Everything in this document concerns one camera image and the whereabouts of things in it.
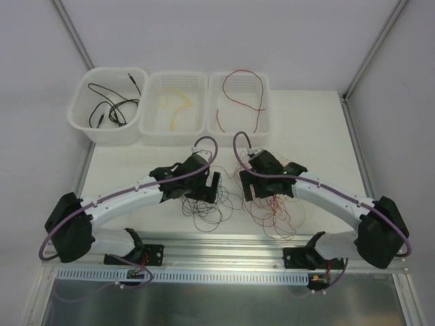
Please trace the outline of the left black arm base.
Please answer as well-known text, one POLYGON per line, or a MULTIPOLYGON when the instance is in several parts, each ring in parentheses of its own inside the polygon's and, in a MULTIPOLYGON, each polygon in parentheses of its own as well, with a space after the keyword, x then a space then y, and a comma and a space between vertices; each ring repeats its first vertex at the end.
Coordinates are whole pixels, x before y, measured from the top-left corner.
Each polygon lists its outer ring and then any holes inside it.
POLYGON ((129 254, 122 257, 122 260, 115 258, 113 255, 105 255, 103 263, 108 266, 119 265, 142 265, 161 266, 164 257, 164 245, 162 244, 144 244, 141 247, 134 248, 129 254))

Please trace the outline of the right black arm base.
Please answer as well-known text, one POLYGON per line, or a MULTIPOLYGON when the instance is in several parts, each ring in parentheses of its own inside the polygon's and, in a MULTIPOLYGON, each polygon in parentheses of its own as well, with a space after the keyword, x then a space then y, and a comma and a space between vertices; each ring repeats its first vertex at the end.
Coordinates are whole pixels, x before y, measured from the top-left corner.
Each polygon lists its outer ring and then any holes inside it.
POLYGON ((304 248, 286 247, 283 248, 282 251, 283 264, 285 269, 311 269, 304 248))

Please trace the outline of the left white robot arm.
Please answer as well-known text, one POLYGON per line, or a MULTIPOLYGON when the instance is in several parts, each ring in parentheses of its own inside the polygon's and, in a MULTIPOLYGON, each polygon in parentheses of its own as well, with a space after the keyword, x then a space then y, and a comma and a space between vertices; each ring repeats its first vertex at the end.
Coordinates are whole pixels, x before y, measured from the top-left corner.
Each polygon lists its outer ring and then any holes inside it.
POLYGON ((63 195, 47 221, 47 241, 54 245, 55 257, 64 264, 89 253, 103 255, 106 265, 140 265, 146 262, 146 246, 132 228, 109 230, 104 226, 143 206, 191 196, 214 203, 219 181, 207 185, 210 161, 205 151, 195 149, 184 162, 155 168, 149 175, 112 194, 78 198, 63 195))

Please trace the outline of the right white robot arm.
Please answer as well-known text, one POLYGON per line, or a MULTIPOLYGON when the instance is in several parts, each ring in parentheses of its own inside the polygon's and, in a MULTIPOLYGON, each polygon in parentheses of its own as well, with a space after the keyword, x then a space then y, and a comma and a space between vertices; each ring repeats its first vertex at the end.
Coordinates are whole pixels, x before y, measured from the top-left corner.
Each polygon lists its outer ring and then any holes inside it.
POLYGON ((346 230, 320 230, 302 248, 299 264, 320 268, 331 259, 362 259, 386 269, 395 258, 412 252, 410 233, 397 204, 388 197, 379 199, 343 189, 315 171, 289 161, 282 164, 273 153, 247 150, 240 164, 240 180, 246 201, 285 196, 306 202, 338 219, 346 230))

